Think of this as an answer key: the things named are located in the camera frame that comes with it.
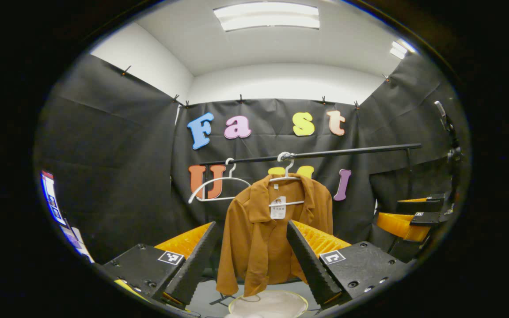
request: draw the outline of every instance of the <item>black clothing rod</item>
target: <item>black clothing rod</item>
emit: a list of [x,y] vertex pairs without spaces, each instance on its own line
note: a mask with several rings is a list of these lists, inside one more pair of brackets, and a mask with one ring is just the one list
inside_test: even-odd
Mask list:
[[[422,144],[404,144],[404,145],[390,145],[390,146],[355,148],[355,149],[332,150],[332,151],[295,153],[295,154],[293,154],[293,158],[294,159],[302,159],[302,158],[329,157],[332,155],[357,155],[359,153],[398,151],[398,150],[406,150],[406,149],[416,149],[416,148],[421,148],[421,147],[422,147]],[[276,161],[276,160],[278,160],[278,156],[274,155],[272,157],[235,159],[235,160],[230,160],[229,163],[260,163],[262,161]],[[225,164],[225,160],[222,160],[222,161],[211,161],[210,163],[200,163],[200,166],[224,165],[224,164]]]

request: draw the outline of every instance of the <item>jacket sleeve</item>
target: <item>jacket sleeve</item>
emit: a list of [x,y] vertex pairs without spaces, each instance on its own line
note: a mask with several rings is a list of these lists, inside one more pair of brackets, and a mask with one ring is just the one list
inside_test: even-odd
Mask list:
[[237,278],[235,276],[235,266],[233,243],[235,243],[234,236],[236,237],[239,233],[234,233],[234,224],[236,224],[240,215],[244,213],[243,206],[234,199],[227,210],[227,216],[225,218],[225,226],[223,232],[223,243],[221,245],[221,256],[220,265],[217,272],[217,286],[216,290],[224,295],[233,295],[239,290],[237,285]]

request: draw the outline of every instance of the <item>clothing tag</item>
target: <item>clothing tag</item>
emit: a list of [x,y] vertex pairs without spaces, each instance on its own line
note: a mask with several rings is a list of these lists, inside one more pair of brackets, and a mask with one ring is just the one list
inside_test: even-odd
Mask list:
[[[277,197],[276,200],[270,204],[286,203],[286,197]],[[270,218],[273,220],[281,220],[286,217],[286,206],[280,205],[279,207],[270,207]]]

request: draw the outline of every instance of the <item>white ceiling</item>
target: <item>white ceiling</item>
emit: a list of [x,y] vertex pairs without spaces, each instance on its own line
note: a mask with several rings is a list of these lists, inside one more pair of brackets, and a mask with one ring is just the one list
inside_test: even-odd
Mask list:
[[173,0],[137,20],[194,76],[263,63],[311,63],[390,74],[394,31],[341,0],[286,0],[319,9],[319,30],[264,27],[223,31],[213,9],[250,0]]

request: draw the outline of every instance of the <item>foam letter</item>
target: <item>foam letter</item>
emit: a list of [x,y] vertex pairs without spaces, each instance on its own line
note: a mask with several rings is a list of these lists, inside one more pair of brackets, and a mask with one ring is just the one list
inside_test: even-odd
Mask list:
[[[311,174],[313,171],[314,169],[312,166],[302,166],[297,169],[296,173],[311,179]],[[283,167],[273,167],[268,169],[268,174],[286,174],[286,169]]]
[[224,132],[227,139],[235,139],[237,137],[245,138],[251,134],[251,130],[249,129],[249,119],[247,117],[231,117],[225,124],[228,125]]
[[[210,170],[213,173],[213,178],[221,178],[223,175],[223,172],[225,171],[225,165],[215,165],[211,166]],[[192,190],[192,193],[198,189],[204,182],[203,182],[203,176],[205,172],[205,166],[200,165],[194,165],[190,166],[188,168],[188,171],[190,172],[190,189]],[[223,182],[222,180],[218,180],[213,183],[213,189],[208,191],[208,199],[213,199],[215,197],[218,197],[221,194],[221,191],[223,189]],[[198,193],[196,193],[196,197],[199,197],[200,199],[203,199],[204,191],[200,190]]]
[[313,173],[312,166],[302,166],[297,169],[297,174],[305,175],[309,179],[311,179],[311,174]]
[[345,129],[341,128],[341,121],[345,122],[345,117],[341,116],[341,112],[332,110],[328,111],[326,114],[329,115],[329,130],[337,136],[345,135]]
[[341,175],[341,179],[339,179],[339,188],[337,189],[337,194],[333,197],[334,201],[343,201],[347,196],[345,192],[347,192],[347,183],[349,183],[349,177],[351,177],[351,171],[346,169],[341,169],[339,171],[339,175]]
[[199,149],[209,143],[209,138],[204,136],[204,133],[206,135],[209,135],[212,133],[212,127],[211,125],[204,121],[212,121],[213,120],[213,114],[212,113],[206,113],[201,117],[198,117],[188,123],[188,128],[192,131],[192,138],[194,139],[194,145],[192,145],[192,148]]
[[293,132],[297,136],[309,136],[315,131],[315,126],[311,123],[313,117],[310,113],[295,113],[292,117]]

